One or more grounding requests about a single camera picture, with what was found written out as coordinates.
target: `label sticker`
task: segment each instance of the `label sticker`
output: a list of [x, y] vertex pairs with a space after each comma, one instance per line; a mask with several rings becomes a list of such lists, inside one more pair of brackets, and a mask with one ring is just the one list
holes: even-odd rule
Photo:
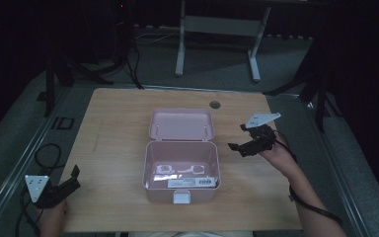
[[214, 177], [168, 180], [168, 188], [214, 188], [215, 186]]

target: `person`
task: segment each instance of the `person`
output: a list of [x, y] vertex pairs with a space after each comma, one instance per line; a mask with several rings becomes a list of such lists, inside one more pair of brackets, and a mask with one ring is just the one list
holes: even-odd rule
[[[284, 140], [278, 132], [275, 134], [277, 141], [281, 144], [275, 143], [271, 150], [260, 152], [260, 155], [288, 179], [292, 191], [299, 198], [319, 209], [327, 210], [306, 175], [295, 162], [294, 157], [287, 151]], [[305, 236], [346, 236], [341, 226], [335, 220], [312, 211], [297, 202], [296, 208]], [[60, 235], [63, 229], [66, 209], [67, 202], [65, 200], [56, 207], [43, 211], [39, 219], [41, 237], [56, 237]]]

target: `wooden table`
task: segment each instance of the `wooden table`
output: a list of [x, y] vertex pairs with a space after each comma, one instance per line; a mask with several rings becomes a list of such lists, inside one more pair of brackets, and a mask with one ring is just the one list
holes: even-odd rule
[[[211, 101], [219, 102], [212, 109]], [[201, 204], [149, 202], [142, 185], [149, 124], [155, 108], [212, 112], [221, 187]], [[242, 158], [227, 143], [251, 140], [240, 124], [269, 113], [253, 93], [97, 89], [82, 121], [61, 181], [74, 165], [82, 187], [68, 198], [66, 232], [226, 231], [300, 229], [287, 180], [257, 155]]]

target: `plastic container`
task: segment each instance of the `plastic container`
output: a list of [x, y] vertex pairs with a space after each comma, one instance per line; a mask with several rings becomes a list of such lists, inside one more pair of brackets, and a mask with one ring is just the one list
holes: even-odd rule
[[200, 203], [220, 186], [211, 113], [203, 109], [153, 111], [143, 187], [153, 202]]

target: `pink lid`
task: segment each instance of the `pink lid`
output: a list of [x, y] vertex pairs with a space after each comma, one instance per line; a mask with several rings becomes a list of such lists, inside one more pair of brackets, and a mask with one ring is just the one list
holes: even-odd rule
[[156, 140], [211, 140], [214, 137], [211, 112], [204, 109], [155, 109], [149, 135]]

